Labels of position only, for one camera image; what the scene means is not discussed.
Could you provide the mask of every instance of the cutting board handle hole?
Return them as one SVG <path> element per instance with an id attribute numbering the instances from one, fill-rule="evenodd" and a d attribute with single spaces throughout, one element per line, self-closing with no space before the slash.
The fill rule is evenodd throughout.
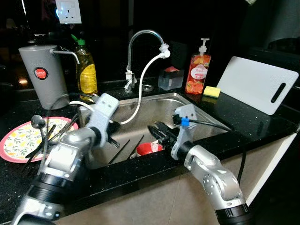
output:
<path id="1" fill-rule="evenodd" d="M 277 98 L 279 97 L 279 95 L 281 94 L 281 92 L 283 91 L 283 89 L 285 88 L 286 83 L 282 83 L 279 88 L 277 89 L 275 95 L 273 96 L 273 98 L 271 99 L 271 103 L 276 102 Z"/>

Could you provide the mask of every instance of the pink plate rim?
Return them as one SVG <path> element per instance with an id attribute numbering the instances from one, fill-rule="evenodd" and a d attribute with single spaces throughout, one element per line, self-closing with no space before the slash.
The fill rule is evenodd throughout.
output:
<path id="1" fill-rule="evenodd" d="M 68 122 L 71 120 L 71 119 L 69 119 L 69 118 L 66 118 L 66 117 L 60 117 L 60 116 L 51 116 L 51 117 L 49 117 L 49 118 L 50 118 L 50 119 L 60 119 L 60 120 L 65 120 L 65 121 L 68 121 Z M 27 124 L 29 124 L 29 123 L 31 123 L 31 122 L 28 121 L 28 122 L 26 122 L 26 123 L 23 123 L 23 124 L 19 125 L 18 127 L 16 127 L 15 129 L 11 130 L 8 134 L 6 134 L 6 135 L 2 138 L 2 140 L 1 140 L 1 142 L 0 142 L 0 157 L 1 157 L 1 158 L 3 158 L 4 160 L 6 160 L 6 161 L 8 161 L 8 162 L 11 162 L 11 163 L 26 163 L 26 162 L 28 161 L 28 159 L 16 159 L 16 158 L 13 158 L 13 157 L 10 157 L 9 155 L 7 155 L 7 154 L 5 153 L 5 151 L 4 151 L 4 143 L 5 143 L 6 139 L 7 139 L 13 132 L 15 132 L 17 129 L 19 129 L 19 128 L 21 128 L 21 127 L 23 127 L 23 126 L 25 126 L 25 125 L 27 125 Z M 77 123 L 74 123 L 73 128 L 74 128 L 75 130 L 78 129 Z M 36 162 L 36 161 L 39 161 L 39 160 L 41 160 L 41 159 L 42 159 L 42 157 L 38 157 L 38 158 L 33 159 L 32 162 Z"/>

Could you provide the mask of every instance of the wall socket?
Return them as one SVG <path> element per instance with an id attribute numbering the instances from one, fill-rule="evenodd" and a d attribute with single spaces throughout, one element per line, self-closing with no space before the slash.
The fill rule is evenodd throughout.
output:
<path id="1" fill-rule="evenodd" d="M 78 0 L 55 0 L 60 23 L 81 23 Z"/>

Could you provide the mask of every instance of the stainless steel sink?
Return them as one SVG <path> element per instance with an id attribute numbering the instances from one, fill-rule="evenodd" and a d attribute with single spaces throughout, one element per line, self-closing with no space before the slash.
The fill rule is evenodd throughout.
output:
<path id="1" fill-rule="evenodd" d="M 120 107 L 114 114 L 114 121 L 125 121 L 135 111 L 137 98 L 120 101 Z M 120 143 L 120 148 L 115 148 L 113 145 L 106 143 L 102 149 L 94 149 L 93 155 L 99 162 L 99 167 L 108 164 L 108 162 L 115 156 L 115 154 L 122 148 L 122 146 L 130 139 L 128 145 L 122 150 L 113 163 L 127 160 L 130 153 L 141 139 L 141 143 L 152 142 L 154 137 L 148 131 L 147 126 L 153 125 L 155 121 L 164 122 L 169 127 L 173 128 L 172 116 L 177 107 L 190 104 L 188 100 L 177 93 L 168 93 L 162 95 L 155 95 L 150 97 L 143 97 L 140 110 L 136 117 L 127 124 L 121 125 L 120 129 L 112 136 L 113 139 Z M 213 122 L 223 125 L 213 117 L 198 107 L 195 107 L 198 120 Z M 198 125 L 196 128 L 194 140 L 207 138 L 210 136 L 225 133 L 226 131 L 210 127 L 206 125 Z"/>

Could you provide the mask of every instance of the granite countertop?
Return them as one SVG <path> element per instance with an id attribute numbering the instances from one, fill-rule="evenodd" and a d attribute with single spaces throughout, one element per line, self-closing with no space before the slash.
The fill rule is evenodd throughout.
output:
<path id="1" fill-rule="evenodd" d="M 278 109 L 276 114 L 268 116 L 223 93 L 218 99 L 213 99 L 183 94 L 182 90 L 176 92 L 233 129 L 233 132 L 197 141 L 220 159 L 270 143 L 298 129 L 300 115 L 293 112 L 294 116 L 291 120 L 290 109 Z M 125 94 L 123 89 L 106 91 L 106 93 L 119 100 L 137 97 L 137 93 Z M 155 88 L 152 92 L 143 95 L 162 93 L 166 91 Z M 45 116 L 45 113 L 46 110 L 42 109 L 38 100 L 16 103 L 0 118 L 0 138 L 18 125 L 29 121 L 32 115 Z M 72 107 L 53 112 L 55 116 L 68 118 L 72 118 L 74 114 L 75 108 Z M 21 173 L 22 166 L 23 164 L 10 163 L 0 158 L 0 224 L 13 218 L 21 198 L 36 175 L 39 162 L 31 163 L 24 173 Z M 165 151 L 104 166 L 90 172 L 89 183 L 83 189 L 81 197 L 66 205 L 65 213 L 68 215 L 84 210 L 186 172 L 182 164 L 173 160 Z"/>

